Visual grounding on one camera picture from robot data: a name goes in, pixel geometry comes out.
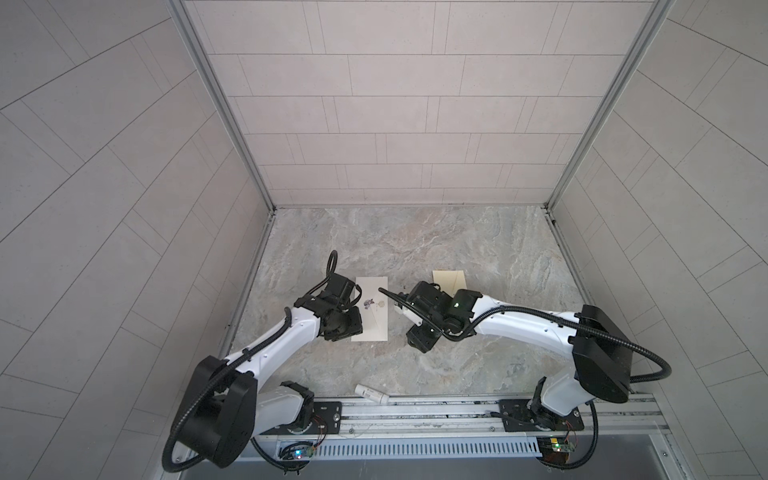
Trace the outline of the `circuit board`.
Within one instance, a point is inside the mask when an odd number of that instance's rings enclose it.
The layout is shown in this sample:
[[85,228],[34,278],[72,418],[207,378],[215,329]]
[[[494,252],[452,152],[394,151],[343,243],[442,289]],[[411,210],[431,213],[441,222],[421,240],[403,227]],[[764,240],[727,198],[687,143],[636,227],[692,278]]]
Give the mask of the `circuit board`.
[[541,453],[538,460],[555,465],[567,464],[576,450],[576,444],[565,437],[537,437],[537,444]]
[[281,461],[309,461],[315,454],[316,446],[313,442],[301,441],[283,447],[279,452]]

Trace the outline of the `white ventilation grille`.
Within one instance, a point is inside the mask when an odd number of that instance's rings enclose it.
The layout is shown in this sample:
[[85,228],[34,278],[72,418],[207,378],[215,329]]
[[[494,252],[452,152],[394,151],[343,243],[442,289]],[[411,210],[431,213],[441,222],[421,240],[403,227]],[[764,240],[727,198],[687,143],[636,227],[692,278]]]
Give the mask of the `white ventilation grille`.
[[311,457],[317,461],[541,458],[535,437],[495,438],[339,438],[325,440]]

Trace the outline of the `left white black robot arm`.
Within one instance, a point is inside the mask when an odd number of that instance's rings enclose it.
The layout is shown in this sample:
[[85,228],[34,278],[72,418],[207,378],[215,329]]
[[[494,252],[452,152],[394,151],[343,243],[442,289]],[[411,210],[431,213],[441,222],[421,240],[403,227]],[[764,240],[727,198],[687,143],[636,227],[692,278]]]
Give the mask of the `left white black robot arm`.
[[279,366],[304,345],[363,332],[357,303],[362,288],[336,274],[326,277],[284,309],[284,319],[239,352],[207,356],[195,367],[173,419],[161,455],[168,473],[187,470],[204,460],[225,468],[260,431],[295,422],[307,423],[309,390],[282,386],[264,402],[259,390]]

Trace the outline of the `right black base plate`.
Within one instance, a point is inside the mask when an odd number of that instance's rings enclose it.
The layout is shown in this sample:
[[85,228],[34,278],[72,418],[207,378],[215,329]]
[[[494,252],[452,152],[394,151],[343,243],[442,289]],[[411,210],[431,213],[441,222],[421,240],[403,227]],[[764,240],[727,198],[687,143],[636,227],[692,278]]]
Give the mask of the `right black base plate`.
[[546,409],[533,412],[527,399],[503,399],[498,402],[498,417],[504,431],[510,432],[567,432],[582,431],[584,423],[577,408],[566,416],[552,414]]

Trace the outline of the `right circuit board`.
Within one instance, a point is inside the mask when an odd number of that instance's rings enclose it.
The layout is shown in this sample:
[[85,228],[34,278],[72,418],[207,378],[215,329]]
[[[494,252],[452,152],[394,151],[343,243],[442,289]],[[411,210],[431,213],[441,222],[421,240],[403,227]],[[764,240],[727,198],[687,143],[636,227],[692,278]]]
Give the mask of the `right circuit board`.
[[537,437],[537,444],[541,453],[538,460],[555,465],[567,464],[576,450],[576,444],[565,437]]

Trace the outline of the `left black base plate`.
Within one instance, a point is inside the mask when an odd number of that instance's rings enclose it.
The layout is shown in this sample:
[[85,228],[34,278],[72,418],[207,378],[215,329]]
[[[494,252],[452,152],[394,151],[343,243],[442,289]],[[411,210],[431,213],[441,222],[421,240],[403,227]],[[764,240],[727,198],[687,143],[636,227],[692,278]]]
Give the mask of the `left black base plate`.
[[280,425],[262,432],[262,435],[335,435],[340,432],[343,405],[340,401],[319,401],[313,404],[309,423],[301,427],[298,422]]

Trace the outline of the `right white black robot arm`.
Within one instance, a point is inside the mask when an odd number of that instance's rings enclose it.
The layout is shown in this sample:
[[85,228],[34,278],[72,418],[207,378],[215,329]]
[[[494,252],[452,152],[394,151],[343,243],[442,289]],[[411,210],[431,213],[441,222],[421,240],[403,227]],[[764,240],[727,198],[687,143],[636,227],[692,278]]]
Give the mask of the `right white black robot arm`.
[[558,374],[542,377],[532,398],[501,416],[524,429],[557,431],[566,427],[577,407],[599,399],[628,401],[632,350],[607,315],[585,305],[580,312],[547,312],[506,304],[477,291],[460,289],[451,296],[434,283],[421,281],[407,295],[393,297],[414,323],[408,344],[429,352],[438,339],[460,342],[476,335],[509,338],[558,354],[570,362]]

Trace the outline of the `left circuit board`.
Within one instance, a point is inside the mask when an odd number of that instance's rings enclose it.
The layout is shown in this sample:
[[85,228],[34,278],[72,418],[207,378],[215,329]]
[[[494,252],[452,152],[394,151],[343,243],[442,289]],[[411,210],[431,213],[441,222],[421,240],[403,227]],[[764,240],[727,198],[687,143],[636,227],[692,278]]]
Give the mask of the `left circuit board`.
[[281,461],[309,461],[315,454],[316,446],[313,442],[301,441],[283,447],[279,452]]

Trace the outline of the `cream white envelope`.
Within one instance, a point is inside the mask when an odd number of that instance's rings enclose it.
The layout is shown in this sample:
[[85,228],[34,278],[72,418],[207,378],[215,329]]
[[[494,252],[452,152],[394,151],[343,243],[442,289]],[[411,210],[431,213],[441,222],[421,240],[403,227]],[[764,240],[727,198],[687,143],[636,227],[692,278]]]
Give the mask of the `cream white envelope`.
[[388,288],[387,277],[357,277],[362,288],[362,299],[357,306],[362,319],[363,332],[351,337],[352,342],[386,342],[388,340],[389,299],[379,291]]

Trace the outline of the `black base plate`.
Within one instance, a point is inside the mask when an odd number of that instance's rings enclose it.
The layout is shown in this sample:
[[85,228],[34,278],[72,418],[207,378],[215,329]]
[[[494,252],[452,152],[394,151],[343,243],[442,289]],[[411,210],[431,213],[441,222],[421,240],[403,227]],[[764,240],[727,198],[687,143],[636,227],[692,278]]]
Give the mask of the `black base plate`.
[[335,435],[340,432],[343,405],[340,401],[319,401],[313,404],[309,423],[301,427],[298,422],[280,425],[262,432],[262,435]]
[[504,431],[510,432],[567,432],[582,431],[584,423],[577,408],[566,416],[552,414],[546,409],[533,412],[527,399],[503,399],[498,402],[498,417]]

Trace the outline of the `yellow manila envelope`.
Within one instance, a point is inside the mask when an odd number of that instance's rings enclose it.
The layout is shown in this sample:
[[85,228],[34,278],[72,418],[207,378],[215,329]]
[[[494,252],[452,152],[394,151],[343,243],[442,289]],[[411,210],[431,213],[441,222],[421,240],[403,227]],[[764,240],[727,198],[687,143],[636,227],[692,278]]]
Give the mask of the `yellow manila envelope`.
[[459,290],[467,288],[463,270],[434,270],[433,282],[451,297],[454,297]]

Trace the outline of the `aluminium mounting rail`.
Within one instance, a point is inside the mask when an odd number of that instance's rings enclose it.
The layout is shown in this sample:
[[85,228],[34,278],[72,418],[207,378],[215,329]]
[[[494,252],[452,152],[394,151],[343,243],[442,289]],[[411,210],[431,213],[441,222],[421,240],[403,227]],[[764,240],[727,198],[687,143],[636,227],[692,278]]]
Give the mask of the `aluminium mounting rail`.
[[591,414],[586,405],[576,407],[582,417],[582,431],[510,432],[504,431],[498,417],[498,402],[503,399],[527,399],[523,395],[494,396],[394,396],[386,405],[378,405],[362,397],[317,398],[319,401],[340,401],[343,405],[340,432],[335,435],[262,435],[262,432],[294,421],[279,412],[277,395],[260,397],[256,421],[246,427],[246,437],[297,441],[299,439],[339,438],[470,438],[502,436],[555,436],[586,442],[593,431],[592,421],[598,422],[598,432],[607,435],[665,433],[668,422],[651,394],[632,395],[628,402],[613,404],[596,400]]

